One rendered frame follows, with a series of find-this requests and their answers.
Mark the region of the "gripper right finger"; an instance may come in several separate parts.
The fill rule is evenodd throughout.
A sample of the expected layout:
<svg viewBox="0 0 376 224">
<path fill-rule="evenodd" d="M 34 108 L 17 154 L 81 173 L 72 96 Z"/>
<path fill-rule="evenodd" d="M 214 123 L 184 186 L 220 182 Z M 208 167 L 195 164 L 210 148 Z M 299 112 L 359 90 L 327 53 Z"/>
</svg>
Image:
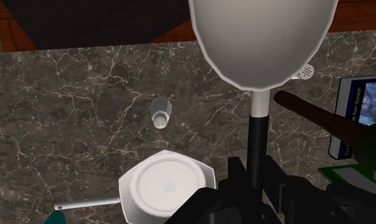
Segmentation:
<svg viewBox="0 0 376 224">
<path fill-rule="evenodd" d="M 269 155 L 263 165 L 263 189 L 285 224 L 376 224 L 376 194 L 341 182 L 321 190 L 287 175 Z"/>
</svg>

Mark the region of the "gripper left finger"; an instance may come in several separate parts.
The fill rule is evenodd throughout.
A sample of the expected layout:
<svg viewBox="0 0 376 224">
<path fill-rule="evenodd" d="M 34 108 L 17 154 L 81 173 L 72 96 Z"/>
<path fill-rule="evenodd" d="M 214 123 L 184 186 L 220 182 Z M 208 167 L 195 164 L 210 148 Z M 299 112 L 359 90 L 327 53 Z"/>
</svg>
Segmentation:
<svg viewBox="0 0 376 224">
<path fill-rule="evenodd" d="M 228 158 L 228 177 L 219 188 L 198 189 L 164 224 L 197 224 L 217 211 L 236 207 L 241 224 L 258 222 L 258 195 L 239 157 Z"/>
</svg>

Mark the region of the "dark green bottle brown neck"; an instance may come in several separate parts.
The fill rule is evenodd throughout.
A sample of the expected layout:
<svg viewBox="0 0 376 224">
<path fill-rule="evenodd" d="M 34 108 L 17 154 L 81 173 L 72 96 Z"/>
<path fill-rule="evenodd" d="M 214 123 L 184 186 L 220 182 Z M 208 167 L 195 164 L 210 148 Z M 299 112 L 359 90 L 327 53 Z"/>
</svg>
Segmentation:
<svg viewBox="0 0 376 224">
<path fill-rule="evenodd" d="M 376 171 L 376 123 L 368 126 L 354 122 L 283 90 L 274 95 L 274 101 L 345 142 L 359 164 Z"/>
</svg>

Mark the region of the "white salt shaker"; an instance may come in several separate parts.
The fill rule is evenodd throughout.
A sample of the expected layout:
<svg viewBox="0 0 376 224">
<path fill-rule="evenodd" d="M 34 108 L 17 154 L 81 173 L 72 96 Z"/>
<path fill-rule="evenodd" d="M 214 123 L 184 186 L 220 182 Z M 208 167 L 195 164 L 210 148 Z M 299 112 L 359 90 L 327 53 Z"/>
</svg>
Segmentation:
<svg viewBox="0 0 376 224">
<path fill-rule="evenodd" d="M 304 65 L 301 70 L 292 77 L 292 80 L 308 80 L 314 75 L 314 67 L 310 64 Z"/>
<path fill-rule="evenodd" d="M 170 119 L 172 104 L 168 98 L 157 97 L 150 105 L 150 114 L 154 127 L 164 129 Z"/>
</svg>

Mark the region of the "green flat box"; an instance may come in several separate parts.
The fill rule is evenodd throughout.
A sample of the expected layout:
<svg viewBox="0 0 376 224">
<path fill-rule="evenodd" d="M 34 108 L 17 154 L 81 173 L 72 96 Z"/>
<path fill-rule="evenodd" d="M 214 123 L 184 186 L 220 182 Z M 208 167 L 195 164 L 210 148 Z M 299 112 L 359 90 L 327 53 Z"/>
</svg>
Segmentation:
<svg viewBox="0 0 376 224">
<path fill-rule="evenodd" d="M 376 194 L 376 171 L 359 164 L 322 167 L 318 171 L 330 182 L 349 183 Z"/>
</svg>

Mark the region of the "blue book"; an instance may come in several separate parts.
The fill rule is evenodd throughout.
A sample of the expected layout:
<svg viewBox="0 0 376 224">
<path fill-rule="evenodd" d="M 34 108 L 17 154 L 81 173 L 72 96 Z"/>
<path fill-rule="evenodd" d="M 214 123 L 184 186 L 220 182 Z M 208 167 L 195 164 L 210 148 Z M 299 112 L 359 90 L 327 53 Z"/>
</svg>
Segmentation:
<svg viewBox="0 0 376 224">
<path fill-rule="evenodd" d="M 376 123 L 376 75 L 340 79 L 335 114 L 363 125 Z"/>
</svg>

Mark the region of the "white ladle with black handle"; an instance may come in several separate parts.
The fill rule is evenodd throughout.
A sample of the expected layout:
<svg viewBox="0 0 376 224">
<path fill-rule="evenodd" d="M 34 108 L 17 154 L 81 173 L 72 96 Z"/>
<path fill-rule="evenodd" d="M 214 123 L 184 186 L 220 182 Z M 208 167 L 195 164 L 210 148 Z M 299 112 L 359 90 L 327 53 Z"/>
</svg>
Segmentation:
<svg viewBox="0 0 376 224">
<path fill-rule="evenodd" d="M 270 90 L 316 54 L 338 0 L 188 0 L 200 49 L 227 83 L 251 93 L 247 172 L 263 191 Z"/>
</svg>

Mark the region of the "teal object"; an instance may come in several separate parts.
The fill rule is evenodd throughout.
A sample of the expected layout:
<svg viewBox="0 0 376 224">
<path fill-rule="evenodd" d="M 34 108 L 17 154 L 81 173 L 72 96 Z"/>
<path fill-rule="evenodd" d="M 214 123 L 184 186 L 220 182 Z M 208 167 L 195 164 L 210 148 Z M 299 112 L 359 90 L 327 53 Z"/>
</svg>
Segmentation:
<svg viewBox="0 0 376 224">
<path fill-rule="evenodd" d="M 54 211 L 43 224 L 67 224 L 67 221 L 62 211 Z"/>
</svg>

